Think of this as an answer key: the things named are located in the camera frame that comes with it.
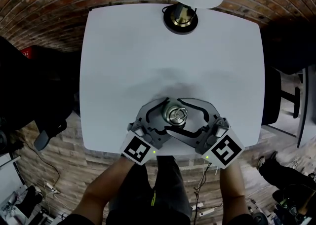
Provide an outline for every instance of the wire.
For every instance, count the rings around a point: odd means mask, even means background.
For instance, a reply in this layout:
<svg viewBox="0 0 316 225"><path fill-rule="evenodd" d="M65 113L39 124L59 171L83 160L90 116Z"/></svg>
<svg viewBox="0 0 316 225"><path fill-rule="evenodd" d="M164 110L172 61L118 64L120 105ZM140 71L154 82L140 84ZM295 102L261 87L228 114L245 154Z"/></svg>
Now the wire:
<svg viewBox="0 0 316 225"><path fill-rule="evenodd" d="M175 5L177 5L177 4L165 6L161 11L162 11L163 13L165 13L165 11L164 11L165 9L167 9L167 8L170 7L170 6L175 6ZM180 24L180 25L187 24L187 23L189 23L189 22L192 21L192 19L195 17L196 14L197 14L197 9L194 10L194 15L192 15L192 17L189 19L189 21L183 22L183 23L178 22L176 19L175 19L175 21L176 21L178 24Z"/></svg>
<svg viewBox="0 0 316 225"><path fill-rule="evenodd" d="M204 207L204 208L200 208L200 210L201 209L212 209L212 208L219 208L219 207L221 207L221 206L223 206L223 203L224 203L224 201L222 200L222 202L221 202L221 204L219 205L219 206L214 206L214 207Z"/></svg>
<svg viewBox="0 0 316 225"><path fill-rule="evenodd" d="M70 210L74 210L73 208L70 208L70 207L68 207L67 205L65 205L63 202L61 202L60 201L60 199L59 198L57 198L57 196L56 196L56 199L61 203L61 204L63 204L65 207L67 207L68 209L70 209Z"/></svg>
<svg viewBox="0 0 316 225"><path fill-rule="evenodd" d="M45 189L45 202L48 205L48 215L50 215L50 206L49 206L49 202L47 201L47 192L46 192L45 182L44 182L44 189Z"/></svg>
<svg viewBox="0 0 316 225"><path fill-rule="evenodd" d="M202 178L201 178L201 180L200 180L200 182L199 182L199 184L198 184L198 187L196 188L196 187L194 187L193 189L195 190L195 195L196 195L196 214L195 214L195 216L194 216L194 222L193 222L193 224L194 225L196 225L196 222L197 222L197 217L198 217L198 198L199 198L199 191L201 190L201 187L205 184L205 182L206 182L206 172L207 172L207 170L208 170L208 168L211 166L211 164L212 163L209 163L208 165L207 165L207 168L206 168L206 170L204 171L204 164L203 164L203 175L202 175Z"/></svg>
<svg viewBox="0 0 316 225"><path fill-rule="evenodd" d="M309 186L307 186L305 184L290 184L290 185L286 186L284 189L286 189L287 187L290 187L290 186L297 186L297 185L305 186L305 187L309 188L310 190L316 192L315 189L312 189L312 188L310 188Z"/></svg>
<svg viewBox="0 0 316 225"><path fill-rule="evenodd" d="M262 190L262 189L264 189L264 188L269 188L269 187L274 187L274 186L273 186L273 185L268 185L268 186L262 187L262 188L260 188L260 189L258 189L258 190L256 190L256 191L254 191L254 192L251 193L250 195L248 195L248 196L246 197L246 199L249 198L251 195L255 194L256 192L258 192L258 191L260 191L260 190Z"/></svg>
<svg viewBox="0 0 316 225"><path fill-rule="evenodd" d="M47 162L45 162L45 161L41 158L41 156L40 156L34 149L32 149L32 148L29 146L29 144L28 144L27 142L24 142L24 141L22 141L22 142L25 143L25 144L29 147L29 149L32 150L32 151L40 158L40 160L41 160L42 162L44 162L45 164L47 164L47 165L49 165L50 167L54 168L54 170L57 172L58 178L57 178L55 184L53 185L53 188L54 188L55 185L57 184L57 182L59 181L59 178L60 178L60 174L59 174L58 170L56 169L56 167L53 166L53 165L51 165L51 164L49 164L49 163L47 163Z"/></svg>
<svg viewBox="0 0 316 225"><path fill-rule="evenodd" d="M48 198L48 199L55 199L55 195L54 194L57 194L57 193L54 193L53 191L51 191L50 193L46 194L46 197L49 196L50 194L52 194L53 197L52 198Z"/></svg>

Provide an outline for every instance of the black pants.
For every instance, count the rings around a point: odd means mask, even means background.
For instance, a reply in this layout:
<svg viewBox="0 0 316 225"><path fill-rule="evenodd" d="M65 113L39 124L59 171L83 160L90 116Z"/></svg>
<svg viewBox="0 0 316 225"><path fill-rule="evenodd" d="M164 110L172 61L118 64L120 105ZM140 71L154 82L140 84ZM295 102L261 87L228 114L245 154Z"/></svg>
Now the black pants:
<svg viewBox="0 0 316 225"><path fill-rule="evenodd" d="M154 206L175 210L191 218L192 209L174 157L157 156L157 161L158 174L154 189L149 185L145 165L135 164L127 174L116 197L110 201L110 211L128 210L131 205L150 207L156 192Z"/></svg>
<svg viewBox="0 0 316 225"><path fill-rule="evenodd" d="M305 185L311 189L316 189L316 183L312 178L293 168L280 165L275 159L267 159L259 168L259 173L268 183L280 190L284 190L289 185Z"/></svg>
<svg viewBox="0 0 316 225"><path fill-rule="evenodd" d="M24 200L17 204L16 207L29 218L37 204L42 201L43 197L40 194L36 195L36 189L34 186L30 186L26 193Z"/></svg>
<svg viewBox="0 0 316 225"><path fill-rule="evenodd" d="M312 178L293 168L280 165L275 159L267 159L259 168L259 173L268 183L280 189L273 194L278 203L289 198L301 207L316 189L316 183ZM316 199L313 197L310 205L315 206L315 202Z"/></svg>

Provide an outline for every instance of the black base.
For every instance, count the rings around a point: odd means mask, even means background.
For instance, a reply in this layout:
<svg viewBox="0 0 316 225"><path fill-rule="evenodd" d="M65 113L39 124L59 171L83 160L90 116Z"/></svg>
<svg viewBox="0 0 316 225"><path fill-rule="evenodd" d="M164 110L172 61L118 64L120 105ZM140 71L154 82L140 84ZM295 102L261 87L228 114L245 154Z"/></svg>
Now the black base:
<svg viewBox="0 0 316 225"><path fill-rule="evenodd" d="M194 17L192 18L191 24L186 26L186 27L180 27L175 25L172 20L171 20L171 13L173 10L176 8L176 5L171 5L167 7L163 14L163 21L165 26L173 33L178 34L178 35L187 35L191 33L198 25L198 16L195 14L194 11L192 10L192 13Z"/></svg>

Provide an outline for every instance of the can lid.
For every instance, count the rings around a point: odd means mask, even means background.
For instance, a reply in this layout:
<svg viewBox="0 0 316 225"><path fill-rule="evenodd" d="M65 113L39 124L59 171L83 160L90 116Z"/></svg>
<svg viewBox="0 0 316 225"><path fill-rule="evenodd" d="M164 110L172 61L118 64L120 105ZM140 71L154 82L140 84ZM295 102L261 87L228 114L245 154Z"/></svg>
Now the can lid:
<svg viewBox="0 0 316 225"><path fill-rule="evenodd" d="M173 124L181 124L183 123L188 116L188 110L186 108L175 107L169 115L170 121Z"/></svg>

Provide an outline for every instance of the metal can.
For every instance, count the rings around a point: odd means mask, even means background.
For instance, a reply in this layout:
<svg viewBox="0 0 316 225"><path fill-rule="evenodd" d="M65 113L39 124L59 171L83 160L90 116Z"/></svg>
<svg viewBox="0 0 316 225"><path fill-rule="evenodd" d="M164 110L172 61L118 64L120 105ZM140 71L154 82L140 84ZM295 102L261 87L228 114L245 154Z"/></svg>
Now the metal can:
<svg viewBox="0 0 316 225"><path fill-rule="evenodd" d="M188 110L173 101L168 102L162 109L163 119L173 126L182 126L188 117Z"/></svg>

